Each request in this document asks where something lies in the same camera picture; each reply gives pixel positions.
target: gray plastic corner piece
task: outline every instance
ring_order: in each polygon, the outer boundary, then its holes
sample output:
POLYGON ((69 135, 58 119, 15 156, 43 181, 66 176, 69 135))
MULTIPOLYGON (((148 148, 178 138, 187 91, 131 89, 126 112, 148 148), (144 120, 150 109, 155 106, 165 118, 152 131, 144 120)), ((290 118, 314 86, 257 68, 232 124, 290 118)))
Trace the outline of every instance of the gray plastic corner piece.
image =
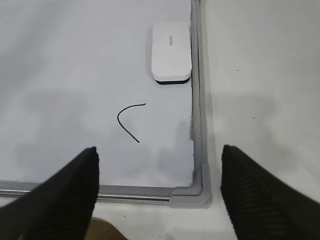
POLYGON ((189 187, 176 187, 169 201, 171 208, 207 208, 211 205, 210 170, 207 163, 194 173, 193 184, 189 187))

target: whiteboard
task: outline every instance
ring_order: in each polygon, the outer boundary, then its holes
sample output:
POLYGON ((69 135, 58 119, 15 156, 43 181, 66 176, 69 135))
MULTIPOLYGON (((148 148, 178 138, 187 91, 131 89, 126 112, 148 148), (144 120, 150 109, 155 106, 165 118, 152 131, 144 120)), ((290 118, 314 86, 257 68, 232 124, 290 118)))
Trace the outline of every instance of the whiteboard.
POLYGON ((151 74, 152 26, 189 0, 0 2, 0 180, 42 182, 96 146, 100 184, 193 181, 192 87, 151 74), (118 124, 139 139, 137 143, 118 124))

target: ribbed rubber pad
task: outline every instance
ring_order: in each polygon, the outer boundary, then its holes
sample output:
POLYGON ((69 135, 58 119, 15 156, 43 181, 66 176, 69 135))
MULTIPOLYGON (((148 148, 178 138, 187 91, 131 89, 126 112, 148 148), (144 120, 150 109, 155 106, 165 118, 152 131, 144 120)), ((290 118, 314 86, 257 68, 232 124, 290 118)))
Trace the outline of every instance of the ribbed rubber pad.
POLYGON ((99 157, 87 148, 49 180, 0 210, 1 240, 83 240, 99 191, 99 157))
POLYGON ((320 204, 234 146, 223 149, 221 193, 239 240, 320 239, 320 204))

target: brown cardboard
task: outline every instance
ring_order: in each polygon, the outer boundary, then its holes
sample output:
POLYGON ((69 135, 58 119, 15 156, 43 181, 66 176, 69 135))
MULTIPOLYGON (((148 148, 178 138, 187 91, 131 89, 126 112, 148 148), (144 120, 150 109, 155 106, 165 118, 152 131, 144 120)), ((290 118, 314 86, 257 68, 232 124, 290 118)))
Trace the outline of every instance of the brown cardboard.
POLYGON ((92 219, 84 240, 128 240, 110 223, 92 219))

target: whiteboard eraser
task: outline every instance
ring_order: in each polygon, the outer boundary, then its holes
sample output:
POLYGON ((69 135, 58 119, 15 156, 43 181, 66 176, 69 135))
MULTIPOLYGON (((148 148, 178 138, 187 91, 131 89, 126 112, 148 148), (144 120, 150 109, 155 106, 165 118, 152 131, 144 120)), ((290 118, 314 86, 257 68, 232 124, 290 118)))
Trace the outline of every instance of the whiteboard eraser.
POLYGON ((153 26, 151 71, 159 84, 186 83, 192 70, 187 21, 164 21, 153 26))

